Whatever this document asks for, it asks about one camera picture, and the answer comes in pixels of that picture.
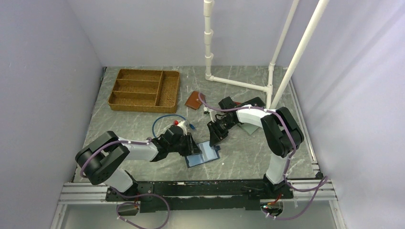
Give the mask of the blue leather card holder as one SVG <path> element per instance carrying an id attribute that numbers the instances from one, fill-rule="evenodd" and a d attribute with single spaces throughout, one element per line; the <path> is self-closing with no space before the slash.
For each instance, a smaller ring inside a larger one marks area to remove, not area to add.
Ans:
<path id="1" fill-rule="evenodd" d="M 201 153 L 190 155 L 185 158 L 187 168 L 195 167 L 220 158 L 220 146 L 210 146 L 209 141 L 198 143 L 197 146 L 201 150 Z"/>

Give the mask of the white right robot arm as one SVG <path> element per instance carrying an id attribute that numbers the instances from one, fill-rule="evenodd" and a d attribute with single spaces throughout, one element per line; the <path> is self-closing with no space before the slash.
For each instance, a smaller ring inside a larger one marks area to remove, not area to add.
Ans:
<path id="1" fill-rule="evenodd" d="M 224 140 L 229 130 L 237 124 L 250 124 L 264 131 L 272 153 L 269 168 L 263 177 L 263 192 L 275 198 L 286 186 L 287 170 L 291 155 L 304 141 L 304 135 L 286 107 L 268 110 L 261 98 L 255 97 L 244 103 L 236 103 L 230 97 L 219 102 L 220 114 L 207 124 L 210 145 Z"/>

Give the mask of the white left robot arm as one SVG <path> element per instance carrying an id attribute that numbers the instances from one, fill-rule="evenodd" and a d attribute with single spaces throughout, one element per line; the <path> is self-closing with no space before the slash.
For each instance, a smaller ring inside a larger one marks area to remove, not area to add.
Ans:
<path id="1" fill-rule="evenodd" d="M 80 175 L 91 184 L 104 183 L 118 191 L 124 200 L 132 200 L 138 184 L 129 172 L 120 169 L 124 161 L 158 162 L 170 153 L 187 157 L 201 152 L 191 133 L 172 125 L 159 137 L 145 141 L 120 138 L 113 131 L 107 131 L 79 151 L 75 161 L 81 168 Z"/>

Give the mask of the brown leather card holder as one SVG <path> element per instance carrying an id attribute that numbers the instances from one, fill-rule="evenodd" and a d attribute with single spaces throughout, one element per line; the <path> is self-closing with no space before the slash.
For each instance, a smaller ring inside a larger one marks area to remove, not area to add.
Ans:
<path id="1" fill-rule="evenodd" d="M 187 99 L 187 101 L 185 102 L 185 106 L 193 109 L 193 110 L 198 110 L 200 108 L 200 106 L 202 105 L 201 99 L 205 99 L 205 95 L 200 95 L 200 92 L 198 91 L 193 91 L 189 98 Z"/>

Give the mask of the black leather card holder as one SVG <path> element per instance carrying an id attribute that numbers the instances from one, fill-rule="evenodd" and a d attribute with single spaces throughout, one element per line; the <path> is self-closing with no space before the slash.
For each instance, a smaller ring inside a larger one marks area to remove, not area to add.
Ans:
<path id="1" fill-rule="evenodd" d="M 264 108 L 266 106 L 266 104 L 263 102 L 263 100 L 260 97 L 254 97 L 250 100 L 240 103 L 240 106 L 245 106 L 245 105 L 252 105 L 252 106 L 257 106 L 257 107 L 262 107 L 262 108 Z"/>

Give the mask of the wicker cutlery tray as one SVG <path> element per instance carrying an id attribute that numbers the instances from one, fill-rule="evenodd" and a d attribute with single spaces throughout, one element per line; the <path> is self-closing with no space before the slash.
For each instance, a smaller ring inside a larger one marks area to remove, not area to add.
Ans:
<path id="1" fill-rule="evenodd" d="M 179 71 L 121 69 L 108 104 L 114 111 L 174 114 L 179 89 Z"/>

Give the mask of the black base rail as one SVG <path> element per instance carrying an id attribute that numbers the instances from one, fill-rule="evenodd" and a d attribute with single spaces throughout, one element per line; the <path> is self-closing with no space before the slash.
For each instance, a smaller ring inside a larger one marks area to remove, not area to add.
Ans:
<path id="1" fill-rule="evenodd" d="M 260 204 L 294 197 L 288 186 L 270 190 L 262 179 L 211 181 L 154 181 L 138 182 L 122 195 L 108 188 L 107 202 L 134 202 L 140 212 L 171 210 L 233 209 L 259 210 Z"/>

